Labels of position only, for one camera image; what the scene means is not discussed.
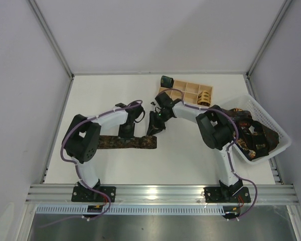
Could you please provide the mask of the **dark key-patterned tie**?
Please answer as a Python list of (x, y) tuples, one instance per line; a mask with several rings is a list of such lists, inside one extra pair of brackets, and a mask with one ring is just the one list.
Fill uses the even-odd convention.
[(101, 136), (98, 149), (156, 149), (156, 136), (133, 137), (124, 139), (118, 136)]

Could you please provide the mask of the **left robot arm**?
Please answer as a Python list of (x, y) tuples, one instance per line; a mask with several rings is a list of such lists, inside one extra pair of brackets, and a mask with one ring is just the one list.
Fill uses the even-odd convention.
[(145, 147), (145, 137), (134, 136), (136, 119), (140, 115), (145, 116), (142, 100), (135, 100), (129, 104), (118, 103), (99, 115), (73, 117), (62, 140), (60, 157), (74, 164), (81, 187), (101, 193), (100, 178), (91, 161), (97, 150)]

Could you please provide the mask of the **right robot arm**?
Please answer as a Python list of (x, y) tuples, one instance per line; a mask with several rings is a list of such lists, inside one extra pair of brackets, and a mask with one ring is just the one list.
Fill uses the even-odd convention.
[(171, 118), (182, 118), (196, 123), (206, 146), (215, 151), (221, 196), (229, 201), (243, 187), (243, 182), (236, 174), (232, 154), (232, 146), (238, 138), (235, 123), (217, 105), (212, 108), (196, 107), (179, 98), (172, 100), (164, 91), (155, 100), (160, 111), (149, 113), (146, 134), (153, 136), (165, 130), (165, 123)]

